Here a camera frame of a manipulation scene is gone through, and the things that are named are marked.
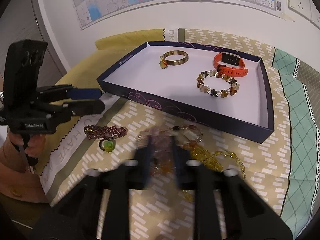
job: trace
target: orange smartwatch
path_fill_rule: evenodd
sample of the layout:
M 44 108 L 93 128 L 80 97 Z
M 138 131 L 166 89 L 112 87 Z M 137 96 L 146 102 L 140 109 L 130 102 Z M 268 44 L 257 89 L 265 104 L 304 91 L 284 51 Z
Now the orange smartwatch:
M 239 68 L 227 67 L 227 65 L 221 65 L 219 62 L 227 63 Z M 228 52 L 221 52 L 217 54 L 214 57 L 213 66 L 218 72 L 222 71 L 224 74 L 231 77 L 244 77 L 248 73 L 248 69 L 244 68 L 243 59 L 238 55 Z

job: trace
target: watch face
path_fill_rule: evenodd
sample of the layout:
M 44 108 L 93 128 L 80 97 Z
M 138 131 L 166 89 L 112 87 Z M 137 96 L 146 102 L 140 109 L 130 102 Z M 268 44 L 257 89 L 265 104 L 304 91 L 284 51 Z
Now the watch face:
M 235 56 L 235 55 L 231 55 L 231 54 L 227 54 L 227 53 L 222 53 L 222 60 L 221 61 L 223 63 L 227 63 L 230 65 L 239 66 L 240 57 Z

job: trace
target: metal screw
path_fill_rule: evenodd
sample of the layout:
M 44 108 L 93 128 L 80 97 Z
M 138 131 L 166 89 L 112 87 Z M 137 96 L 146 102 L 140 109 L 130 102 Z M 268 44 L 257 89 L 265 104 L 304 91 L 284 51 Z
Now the metal screw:
M 234 177 L 238 175 L 238 171 L 235 169 L 228 169 L 223 171 L 224 175 L 226 175 L 227 177 Z
M 126 165 L 126 166 L 137 166 L 138 165 L 138 161 L 137 160 L 126 160 L 124 165 Z
M 90 177 L 98 177 L 100 172 L 97 169 L 88 169 L 87 175 Z
M 197 161 L 197 160 L 189 160 L 186 162 L 186 164 L 188 166 L 200 166 L 201 165 L 201 162 L 200 161 Z

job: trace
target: wall socket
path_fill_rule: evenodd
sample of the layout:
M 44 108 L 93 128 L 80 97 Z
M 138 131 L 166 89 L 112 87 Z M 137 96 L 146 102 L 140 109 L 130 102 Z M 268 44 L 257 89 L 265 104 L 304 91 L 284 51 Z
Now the wall socket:
M 310 0 L 288 0 L 289 8 L 311 20 Z
M 318 28 L 320 28 L 320 13 L 313 3 L 313 1 L 310 1 L 311 5 L 311 22 L 316 25 Z

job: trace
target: human hand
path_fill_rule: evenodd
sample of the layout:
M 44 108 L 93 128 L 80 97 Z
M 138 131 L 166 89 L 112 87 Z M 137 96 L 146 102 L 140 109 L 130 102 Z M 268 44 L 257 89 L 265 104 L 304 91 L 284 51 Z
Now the human hand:
M 18 146 L 23 146 L 23 139 L 20 134 L 14 134 L 10 131 L 8 126 L 8 137 L 9 140 Z M 42 151 L 44 150 L 45 145 L 45 135 L 44 134 L 36 134 L 32 136 L 28 142 L 28 147 L 24 150 L 26 154 L 30 157 L 38 158 Z

